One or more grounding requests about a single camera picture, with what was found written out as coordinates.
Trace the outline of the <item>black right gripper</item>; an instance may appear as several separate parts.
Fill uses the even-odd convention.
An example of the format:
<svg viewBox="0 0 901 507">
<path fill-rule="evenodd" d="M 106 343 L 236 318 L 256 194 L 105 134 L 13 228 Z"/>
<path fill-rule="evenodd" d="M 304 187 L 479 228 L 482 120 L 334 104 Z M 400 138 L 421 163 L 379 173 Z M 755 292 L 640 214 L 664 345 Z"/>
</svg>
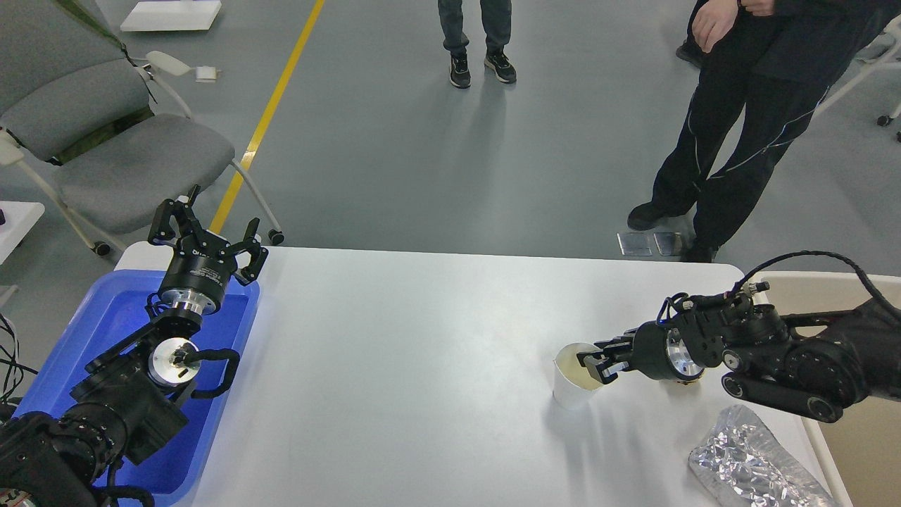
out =
<svg viewBox="0 0 901 507">
<path fill-rule="evenodd" d="M 621 337 L 596 342 L 596 351 L 577 353 L 577 362 L 602 384 L 614 382 L 622 371 L 643 373 L 654 381 L 672 381 L 704 375 L 704 367 L 690 356 L 688 347 L 672 330 L 645 322 Z"/>
</svg>

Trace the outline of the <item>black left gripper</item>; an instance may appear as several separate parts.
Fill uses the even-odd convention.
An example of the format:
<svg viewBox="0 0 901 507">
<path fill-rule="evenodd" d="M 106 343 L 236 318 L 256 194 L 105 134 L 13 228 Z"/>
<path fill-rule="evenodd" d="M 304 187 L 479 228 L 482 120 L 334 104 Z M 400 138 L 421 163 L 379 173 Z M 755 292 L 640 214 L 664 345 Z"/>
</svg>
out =
<svg viewBox="0 0 901 507">
<path fill-rule="evenodd" d="M 158 290 L 162 303 L 211 315 L 221 308 L 231 276 L 242 286 L 257 282 L 268 250 L 256 238 L 260 218 L 248 222 L 244 238 L 237 243 L 220 235 L 208 235 L 193 211 L 200 192 L 201 187 L 194 185 L 184 200 L 165 199 L 152 219 L 148 243 L 168 245 L 174 250 Z M 239 266 L 239 254 L 244 253 L 250 260 Z"/>
</svg>

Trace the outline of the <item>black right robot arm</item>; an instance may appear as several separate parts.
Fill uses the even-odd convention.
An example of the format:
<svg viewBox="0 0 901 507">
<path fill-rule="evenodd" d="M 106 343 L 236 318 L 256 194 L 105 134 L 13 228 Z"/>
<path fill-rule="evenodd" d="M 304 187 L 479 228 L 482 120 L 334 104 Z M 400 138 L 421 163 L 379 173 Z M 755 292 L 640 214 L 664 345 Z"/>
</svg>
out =
<svg viewBox="0 0 901 507">
<path fill-rule="evenodd" d="M 725 365 L 721 384 L 731 397 L 821 423 L 836 423 L 869 396 L 898 401 L 899 310 L 852 259 L 831 258 L 852 268 L 868 301 L 780 315 L 753 301 L 769 283 L 746 274 L 727 292 L 668 296 L 654 320 L 577 353 L 577 365 L 603 384 L 630 371 L 689 383 Z"/>
</svg>

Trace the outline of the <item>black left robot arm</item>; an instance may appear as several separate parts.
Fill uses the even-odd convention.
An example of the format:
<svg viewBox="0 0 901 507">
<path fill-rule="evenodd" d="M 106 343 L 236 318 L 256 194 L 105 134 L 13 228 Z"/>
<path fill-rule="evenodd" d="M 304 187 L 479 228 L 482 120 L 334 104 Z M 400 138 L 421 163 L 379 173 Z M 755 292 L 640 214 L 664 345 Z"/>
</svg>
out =
<svg viewBox="0 0 901 507">
<path fill-rule="evenodd" d="M 256 282 L 268 256 L 257 240 L 260 219 L 232 243 L 194 215 L 199 187 L 158 206 L 148 241 L 172 259 L 148 296 L 147 324 L 90 360 L 61 417 L 32 411 L 2 426 L 4 506 L 116 506 L 155 503 L 150 491 L 116 484 L 123 462 L 138 465 L 189 424 L 188 400 L 213 400 L 234 383 L 234 349 L 200 349 L 193 341 L 206 315 L 222 308 L 228 284 Z"/>
</svg>

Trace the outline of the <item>person's right hand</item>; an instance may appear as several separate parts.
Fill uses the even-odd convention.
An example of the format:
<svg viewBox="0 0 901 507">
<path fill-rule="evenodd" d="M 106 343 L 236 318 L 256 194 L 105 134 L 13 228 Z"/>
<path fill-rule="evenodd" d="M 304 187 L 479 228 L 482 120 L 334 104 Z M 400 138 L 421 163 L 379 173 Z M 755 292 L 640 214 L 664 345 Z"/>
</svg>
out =
<svg viewBox="0 0 901 507">
<path fill-rule="evenodd" d="M 705 1 L 692 22 L 692 33 L 698 47 L 705 54 L 733 29 L 739 15 L 739 1 L 714 0 Z"/>
</svg>

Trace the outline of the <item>person's left hand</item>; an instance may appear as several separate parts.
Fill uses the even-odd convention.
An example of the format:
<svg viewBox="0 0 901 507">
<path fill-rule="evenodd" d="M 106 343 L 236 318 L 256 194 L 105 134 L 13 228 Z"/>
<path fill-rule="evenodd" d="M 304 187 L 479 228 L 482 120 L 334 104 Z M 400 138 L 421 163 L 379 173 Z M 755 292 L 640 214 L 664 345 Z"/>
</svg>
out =
<svg viewBox="0 0 901 507">
<path fill-rule="evenodd" d="M 771 16 L 775 13 L 775 0 L 740 0 L 740 8 L 757 17 Z"/>
</svg>

